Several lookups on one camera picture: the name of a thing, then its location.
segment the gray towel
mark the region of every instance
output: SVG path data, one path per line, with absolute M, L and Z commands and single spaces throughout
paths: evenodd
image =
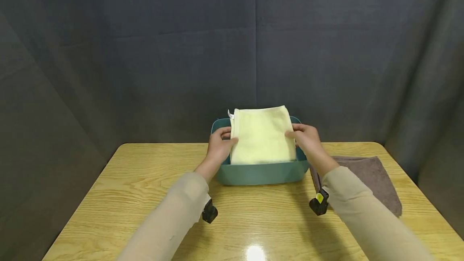
M 371 189 L 373 195 L 395 216 L 400 216 L 402 206 L 395 187 L 378 157 L 333 157 L 340 166 L 348 167 L 361 181 Z M 319 191 L 321 181 L 311 167 L 314 188 Z

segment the wood grain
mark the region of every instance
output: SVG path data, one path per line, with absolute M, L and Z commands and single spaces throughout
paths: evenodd
M 438 260 L 463 260 L 464 242 L 385 148 L 373 142 L 324 143 L 332 155 L 378 156 L 403 204 L 401 219 Z M 207 144 L 125 144 L 92 186 L 44 260 L 114 260 L 146 215 L 183 173 L 195 169 Z M 190 229 L 173 260 L 366 260 L 333 211 L 317 217 L 308 201 L 311 176 L 265 186 L 223 186 L 210 195 L 212 224 Z

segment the storage bin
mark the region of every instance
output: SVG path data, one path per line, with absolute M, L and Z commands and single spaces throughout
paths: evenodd
M 290 117 L 292 123 L 301 123 L 298 118 Z M 211 133 L 221 127 L 231 126 L 229 118 L 214 121 Z M 308 171 L 309 163 L 303 151 L 296 147 L 296 161 L 272 164 L 234 165 L 230 155 L 220 166 L 216 178 L 226 185 L 282 184 L 302 180 Z

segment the sleeve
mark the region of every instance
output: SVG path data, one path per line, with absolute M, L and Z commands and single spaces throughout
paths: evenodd
M 140 225 L 117 260 L 171 260 L 209 201 L 208 189 L 198 173 L 182 176 Z
M 346 167 L 323 178 L 327 200 L 370 261 L 433 260 L 415 235 Z

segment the person's left hand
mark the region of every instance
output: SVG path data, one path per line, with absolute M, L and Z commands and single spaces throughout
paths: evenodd
M 206 157 L 195 169 L 195 172 L 204 177 L 208 183 L 216 175 L 221 163 L 229 156 L 232 146 L 238 142 L 238 138 L 223 140 L 231 136 L 231 130 L 231 127 L 222 127 L 211 134 Z

